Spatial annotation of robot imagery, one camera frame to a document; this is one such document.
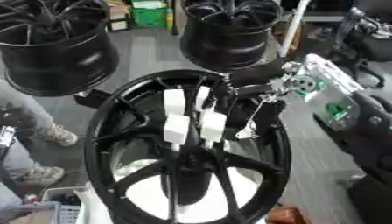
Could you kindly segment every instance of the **white block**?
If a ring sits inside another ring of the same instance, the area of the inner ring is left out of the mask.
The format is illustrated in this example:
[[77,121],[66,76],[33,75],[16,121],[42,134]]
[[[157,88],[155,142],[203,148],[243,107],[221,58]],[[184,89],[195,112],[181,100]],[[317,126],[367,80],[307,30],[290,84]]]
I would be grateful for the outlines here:
[[164,91],[164,112],[166,115],[183,115],[186,111],[186,96],[183,89]]
[[207,111],[203,115],[201,124],[201,138],[207,141],[220,142],[225,130],[227,116],[214,111]]
[[198,95],[196,96],[195,108],[197,111],[201,112],[203,110],[203,103],[210,93],[210,87],[200,87]]
[[172,144],[184,144],[189,123],[190,118],[186,115],[169,114],[164,124],[164,140]]

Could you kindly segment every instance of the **person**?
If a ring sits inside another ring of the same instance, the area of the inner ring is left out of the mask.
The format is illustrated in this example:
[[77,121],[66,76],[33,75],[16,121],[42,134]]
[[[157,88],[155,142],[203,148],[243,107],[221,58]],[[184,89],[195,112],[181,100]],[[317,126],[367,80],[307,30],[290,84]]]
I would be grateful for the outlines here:
[[[34,121],[35,137],[64,147],[72,146],[78,141],[73,132],[56,124],[53,117],[33,97],[18,92],[5,80],[0,80],[0,107],[21,109]],[[29,151],[18,140],[10,147],[3,160],[3,167],[20,185],[50,186],[65,174],[63,168],[43,166],[32,160]]]

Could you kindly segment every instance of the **office chair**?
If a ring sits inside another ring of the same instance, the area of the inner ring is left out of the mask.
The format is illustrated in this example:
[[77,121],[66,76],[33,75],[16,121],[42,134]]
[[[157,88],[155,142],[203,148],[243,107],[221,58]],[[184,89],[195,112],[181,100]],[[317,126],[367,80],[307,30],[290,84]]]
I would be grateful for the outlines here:
[[385,78],[376,67],[368,62],[392,61],[392,1],[358,0],[336,31],[334,49],[330,57],[346,67],[357,81],[363,71],[379,80],[377,88],[384,87]]

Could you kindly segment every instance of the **metal bracket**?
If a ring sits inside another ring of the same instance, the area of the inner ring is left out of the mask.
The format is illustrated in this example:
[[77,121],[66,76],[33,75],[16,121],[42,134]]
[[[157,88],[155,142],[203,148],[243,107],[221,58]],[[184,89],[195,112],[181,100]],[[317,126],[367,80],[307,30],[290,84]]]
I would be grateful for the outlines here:
[[79,105],[98,109],[110,96],[110,93],[98,89],[91,89],[86,92],[74,94],[73,98]]

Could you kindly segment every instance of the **black wheel rim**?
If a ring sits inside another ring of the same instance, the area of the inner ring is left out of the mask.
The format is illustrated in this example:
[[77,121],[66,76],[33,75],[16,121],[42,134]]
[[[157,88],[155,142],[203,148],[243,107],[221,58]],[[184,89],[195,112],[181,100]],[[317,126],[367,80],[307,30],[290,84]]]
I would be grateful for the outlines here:
[[105,25],[109,9],[97,0],[6,1],[0,14],[2,45],[47,46],[94,33]]
[[[126,223],[179,223],[175,218],[176,209],[174,203],[176,199],[172,197],[176,195],[176,187],[169,187],[170,211],[168,211],[169,218],[167,220],[162,220],[146,213],[127,197],[124,197],[124,191],[126,191],[124,189],[152,175],[169,174],[169,177],[171,177],[169,178],[170,186],[175,186],[173,184],[175,182],[173,175],[175,174],[173,173],[176,170],[172,169],[173,166],[168,164],[172,163],[176,156],[172,151],[161,149],[159,153],[162,157],[156,163],[145,166],[143,169],[131,173],[128,177],[116,182],[110,167],[114,156],[114,152],[109,150],[110,145],[121,139],[127,138],[130,140],[134,137],[149,138],[152,142],[158,143],[159,140],[155,137],[161,135],[161,130],[153,127],[157,123],[154,122],[154,125],[145,126],[145,124],[149,123],[150,119],[144,112],[138,110],[134,103],[146,95],[153,94],[152,92],[158,92],[166,88],[175,88],[178,85],[194,86],[194,83],[197,83],[200,77],[206,77],[203,82],[203,85],[206,86],[212,86],[215,81],[221,78],[216,74],[191,70],[155,73],[134,80],[120,88],[94,115],[87,131],[86,139],[85,159],[87,173],[95,190],[113,215],[121,217]],[[131,126],[129,129],[121,128],[121,132],[112,133],[113,130],[108,127],[108,124],[111,123],[110,126],[113,126],[114,120],[110,120],[110,118],[115,117],[113,112],[118,113],[119,111],[123,111],[124,108],[133,114],[141,126],[138,128]],[[211,169],[212,172],[215,172],[221,183],[226,183],[222,185],[222,188],[227,196],[229,214],[220,220],[203,223],[251,223],[262,218],[277,203],[290,174],[291,151],[288,137],[279,121],[277,121],[275,128],[271,128],[269,135],[268,139],[277,154],[275,164],[266,164],[262,161],[255,161],[227,153],[221,150],[223,147],[222,143],[219,143],[216,147],[216,153],[205,151],[203,158],[210,162],[204,163],[203,161],[203,165],[206,165],[203,168]],[[266,181],[263,181],[257,189],[254,197],[241,209],[238,208],[235,197],[233,197],[233,188],[228,179],[228,167],[242,167],[256,170],[262,172],[267,177]]]
[[261,32],[280,20],[282,10],[270,0],[187,0],[188,16],[210,25]]

